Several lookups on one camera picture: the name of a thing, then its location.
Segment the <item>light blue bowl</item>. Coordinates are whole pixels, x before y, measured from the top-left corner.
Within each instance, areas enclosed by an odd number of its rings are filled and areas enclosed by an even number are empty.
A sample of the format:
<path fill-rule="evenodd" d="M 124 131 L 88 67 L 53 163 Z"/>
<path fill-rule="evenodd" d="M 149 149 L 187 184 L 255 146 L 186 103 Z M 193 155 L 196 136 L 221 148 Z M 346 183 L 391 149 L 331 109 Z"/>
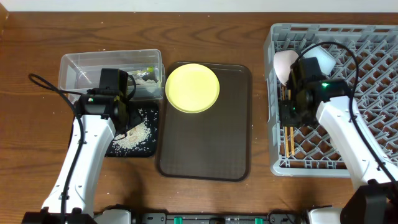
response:
<path fill-rule="evenodd" d="M 336 65 L 336 60 L 334 57 L 321 46 L 312 48 L 303 55 L 303 58 L 312 57 L 315 57 L 318 60 L 322 74 L 330 76 L 333 68 Z"/>

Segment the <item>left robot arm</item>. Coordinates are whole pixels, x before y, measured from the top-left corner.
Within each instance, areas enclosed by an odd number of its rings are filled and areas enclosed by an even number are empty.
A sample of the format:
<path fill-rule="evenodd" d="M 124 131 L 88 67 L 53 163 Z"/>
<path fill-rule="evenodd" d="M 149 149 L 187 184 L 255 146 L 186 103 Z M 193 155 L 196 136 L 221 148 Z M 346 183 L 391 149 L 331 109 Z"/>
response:
<path fill-rule="evenodd" d="M 134 212 L 113 205 L 94 214 L 94 197 L 103 160 L 115 135 L 138 124 L 138 111 L 119 90 L 89 90 L 73 107 L 75 119 L 58 179 L 39 212 L 23 223 L 134 223 Z"/>

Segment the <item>yellow round plate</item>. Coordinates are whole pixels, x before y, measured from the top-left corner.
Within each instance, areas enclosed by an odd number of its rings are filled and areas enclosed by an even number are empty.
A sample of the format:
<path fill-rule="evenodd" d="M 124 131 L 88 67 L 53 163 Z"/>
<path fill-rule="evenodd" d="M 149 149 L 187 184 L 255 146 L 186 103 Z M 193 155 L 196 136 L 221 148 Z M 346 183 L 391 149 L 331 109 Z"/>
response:
<path fill-rule="evenodd" d="M 212 107 L 220 93 L 220 81 L 210 68 L 188 63 L 174 69 L 167 78 L 169 103 L 184 113 L 201 113 Z"/>

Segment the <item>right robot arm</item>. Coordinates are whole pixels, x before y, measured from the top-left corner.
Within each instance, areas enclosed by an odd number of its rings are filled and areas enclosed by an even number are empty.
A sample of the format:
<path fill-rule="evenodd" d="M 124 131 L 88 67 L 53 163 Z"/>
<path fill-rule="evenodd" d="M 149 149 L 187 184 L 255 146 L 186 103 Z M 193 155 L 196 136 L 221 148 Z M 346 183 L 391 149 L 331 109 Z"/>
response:
<path fill-rule="evenodd" d="M 308 212 L 309 223 L 397 223 L 397 166 L 382 151 L 362 119 L 353 89 L 328 80 L 318 60 L 293 51 L 274 57 L 277 78 L 290 91 L 279 103 L 283 126 L 319 123 L 344 160 L 355 190 L 343 208 Z"/>

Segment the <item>wooden chopstick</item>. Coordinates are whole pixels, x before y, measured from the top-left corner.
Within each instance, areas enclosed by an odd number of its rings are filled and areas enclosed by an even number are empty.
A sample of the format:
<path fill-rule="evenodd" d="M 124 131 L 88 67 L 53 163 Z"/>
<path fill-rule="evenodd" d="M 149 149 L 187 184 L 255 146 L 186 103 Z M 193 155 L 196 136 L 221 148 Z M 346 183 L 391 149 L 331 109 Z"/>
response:
<path fill-rule="evenodd" d="M 285 89 L 282 86 L 281 88 L 282 90 L 282 100 L 285 100 Z M 286 158 L 289 157 L 289 139 L 288 139 L 288 135 L 287 135 L 287 127 L 284 126 L 284 147 L 285 147 L 285 156 Z"/>
<path fill-rule="evenodd" d="M 288 90 L 288 100 L 291 99 L 291 90 Z M 290 133 L 290 147 L 291 147 L 291 155 L 295 155 L 295 145 L 294 145 L 294 128 L 290 127 L 289 128 L 289 133 Z"/>

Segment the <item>green snack wrapper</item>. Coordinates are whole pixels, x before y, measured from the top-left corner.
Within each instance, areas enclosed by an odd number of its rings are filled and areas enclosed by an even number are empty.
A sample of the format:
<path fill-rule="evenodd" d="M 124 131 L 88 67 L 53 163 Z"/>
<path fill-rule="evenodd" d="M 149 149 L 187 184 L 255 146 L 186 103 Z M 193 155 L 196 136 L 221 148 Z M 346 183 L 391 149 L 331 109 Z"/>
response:
<path fill-rule="evenodd" d="M 132 76 L 137 85 L 151 85 L 159 81 L 155 67 L 146 67 L 140 70 L 133 70 L 127 74 Z"/>

